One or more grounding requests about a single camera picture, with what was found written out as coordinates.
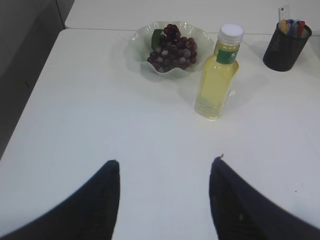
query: green leaf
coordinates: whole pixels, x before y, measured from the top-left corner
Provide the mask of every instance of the green leaf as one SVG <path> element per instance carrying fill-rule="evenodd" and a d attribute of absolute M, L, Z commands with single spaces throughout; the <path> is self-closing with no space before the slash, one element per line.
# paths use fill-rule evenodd
<path fill-rule="evenodd" d="M 152 50 L 155 50 L 157 46 L 159 45 L 159 37 L 162 34 L 163 29 L 155 29 L 152 34 L 151 38 L 151 48 Z"/>

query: gray wall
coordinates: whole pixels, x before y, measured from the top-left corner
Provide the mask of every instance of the gray wall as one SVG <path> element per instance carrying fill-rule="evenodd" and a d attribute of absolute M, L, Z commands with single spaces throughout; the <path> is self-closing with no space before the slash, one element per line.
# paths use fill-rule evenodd
<path fill-rule="evenodd" d="M 63 29 L 56 0 L 0 0 L 0 158 Z"/>

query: bunch of grapes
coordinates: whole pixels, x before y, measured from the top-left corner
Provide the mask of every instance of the bunch of grapes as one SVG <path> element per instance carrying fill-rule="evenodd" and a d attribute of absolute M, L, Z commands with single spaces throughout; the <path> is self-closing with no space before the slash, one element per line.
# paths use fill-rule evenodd
<path fill-rule="evenodd" d="M 163 33 L 159 36 L 159 45 L 147 59 L 159 73 L 166 73 L 174 68 L 185 70 L 197 62 L 198 47 L 192 37 L 181 37 L 174 24 L 168 24 Z"/>

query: juice bottle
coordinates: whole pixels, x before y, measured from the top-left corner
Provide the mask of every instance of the juice bottle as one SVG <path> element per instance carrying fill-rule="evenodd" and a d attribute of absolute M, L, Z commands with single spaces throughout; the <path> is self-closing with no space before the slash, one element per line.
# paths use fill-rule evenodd
<path fill-rule="evenodd" d="M 243 35 L 241 26 L 224 24 L 219 30 L 213 55 L 204 64 L 194 109 L 208 119 L 219 117 L 229 95 L 231 80 L 239 68 L 236 56 Z"/>

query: pen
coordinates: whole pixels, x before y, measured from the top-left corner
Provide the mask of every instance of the pen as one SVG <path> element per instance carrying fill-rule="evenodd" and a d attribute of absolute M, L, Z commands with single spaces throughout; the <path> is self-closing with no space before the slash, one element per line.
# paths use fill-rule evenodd
<path fill-rule="evenodd" d="M 297 30 L 297 37 L 298 38 L 301 38 L 301 35 L 305 29 L 305 25 L 306 25 L 305 21 L 299 22 L 299 26 L 298 26 L 298 30 Z"/>
<path fill-rule="evenodd" d="M 295 28 L 295 23 L 294 22 L 290 23 L 288 35 L 291 37 L 294 35 L 294 28 Z"/>
<path fill-rule="evenodd" d="M 280 22 L 280 30 L 284 34 L 287 34 L 287 21 L 286 20 L 281 20 L 281 22 Z"/>
<path fill-rule="evenodd" d="M 292 36 L 295 38 L 298 36 L 298 34 L 297 34 L 298 33 L 298 25 L 299 24 L 297 22 L 293 23 Z"/>

